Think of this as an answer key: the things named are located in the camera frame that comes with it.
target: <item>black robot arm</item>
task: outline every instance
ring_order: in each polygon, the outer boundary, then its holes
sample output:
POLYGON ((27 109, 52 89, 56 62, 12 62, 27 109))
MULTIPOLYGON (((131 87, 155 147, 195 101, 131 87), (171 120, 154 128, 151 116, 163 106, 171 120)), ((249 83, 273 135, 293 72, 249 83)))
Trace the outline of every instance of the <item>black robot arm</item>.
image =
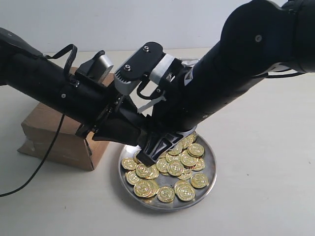
POLYGON ((101 51, 75 75, 5 29, 0 29, 0 82, 77 120, 77 135, 140 146, 140 161, 154 164, 199 123, 244 94, 269 72, 315 71, 315 0, 291 0, 279 7, 252 0, 227 19, 220 41, 195 66, 187 67, 148 42, 115 72, 101 51), (142 90, 157 85, 150 96, 142 90), (130 98, 148 100, 137 108, 130 98), (153 107, 151 115, 142 112, 153 107))

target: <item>white table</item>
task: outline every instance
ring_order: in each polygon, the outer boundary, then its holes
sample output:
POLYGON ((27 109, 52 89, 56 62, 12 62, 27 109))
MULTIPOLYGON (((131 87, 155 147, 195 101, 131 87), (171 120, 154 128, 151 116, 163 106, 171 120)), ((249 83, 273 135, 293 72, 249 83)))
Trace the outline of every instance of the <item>white table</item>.
MULTIPOLYGON (((201 57, 207 49, 168 51, 201 57)), ((75 65, 94 53, 80 53, 75 65)), ((118 66, 131 52, 109 52, 118 66)), ((0 190, 39 164, 18 154, 20 123, 37 102, 0 88, 0 190)), ((45 163, 23 191, 0 199, 1 236, 311 236, 315 232, 315 77, 265 80, 199 125, 217 156, 214 189, 196 206, 157 213, 122 189, 111 143, 98 168, 45 163)))

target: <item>round silver plate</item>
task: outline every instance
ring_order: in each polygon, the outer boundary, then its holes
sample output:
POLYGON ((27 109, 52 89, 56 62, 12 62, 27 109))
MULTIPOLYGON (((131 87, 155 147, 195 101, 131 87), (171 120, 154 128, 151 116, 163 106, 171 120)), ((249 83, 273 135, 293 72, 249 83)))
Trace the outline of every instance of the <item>round silver plate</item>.
MULTIPOLYGON (((156 196, 150 199, 138 198, 133 192, 133 186, 130 185, 126 180, 126 176, 125 176, 126 170, 122 167, 121 161, 124 158, 133 157, 133 154, 136 151, 138 151, 140 147, 124 146, 120 154, 119 161, 118 161, 118 171, 119 171, 119 177, 120 177, 123 187, 136 201, 138 201, 142 205, 153 210, 177 211, 177 210, 182 210, 182 209, 185 209, 185 208, 188 208, 197 204, 198 202, 203 200, 213 188, 216 182, 217 169, 216 169, 215 155, 211 147, 209 146, 209 144, 200 136, 198 136, 196 143, 203 145, 203 147, 205 148, 205 154, 204 154, 203 159, 206 163, 206 168, 199 172, 193 172, 193 174, 196 174, 196 173, 206 174, 209 178, 209 185, 203 189, 195 189, 196 196, 194 200, 190 202, 182 202, 177 197, 175 197, 175 200, 171 203, 162 203, 158 200, 156 196)), ((176 177, 164 176, 162 174, 160 174, 159 177, 156 179, 156 182, 159 184, 160 187, 162 186, 174 187, 174 184, 177 181, 179 181, 179 179, 176 177)))

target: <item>brown cardboard box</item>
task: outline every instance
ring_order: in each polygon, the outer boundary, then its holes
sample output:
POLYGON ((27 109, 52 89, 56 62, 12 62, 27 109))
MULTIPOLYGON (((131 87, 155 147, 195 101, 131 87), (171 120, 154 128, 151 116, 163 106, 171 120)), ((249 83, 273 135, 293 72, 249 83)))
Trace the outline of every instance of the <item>brown cardboard box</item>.
MULTIPOLYGON (((103 83, 108 85, 111 81, 113 74, 110 74, 103 83)), ((42 159, 55 135, 60 119, 61 113, 39 103, 22 122, 26 141, 18 151, 42 159)), ((97 167, 109 142, 93 141, 92 133, 86 140, 79 138, 75 135, 79 125, 77 121, 65 117, 47 160, 92 171, 97 167)))

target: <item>pile of gold coins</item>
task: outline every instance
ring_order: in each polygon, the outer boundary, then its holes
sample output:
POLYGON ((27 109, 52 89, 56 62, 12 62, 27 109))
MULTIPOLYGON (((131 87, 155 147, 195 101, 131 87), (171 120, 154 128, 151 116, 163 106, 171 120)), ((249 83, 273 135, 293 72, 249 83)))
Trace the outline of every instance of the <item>pile of gold coins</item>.
POLYGON ((163 203, 171 203, 177 196, 183 202, 195 198, 195 189, 209 185, 205 174, 194 173, 202 171, 206 165, 203 160, 205 149, 196 143, 197 133, 180 141, 172 150, 162 154, 157 163, 147 167, 137 159, 122 160, 122 167, 126 170, 126 180, 133 186, 135 195, 139 198, 157 198, 163 203), (159 175, 176 177, 179 180, 171 186, 159 186, 155 181, 159 175))

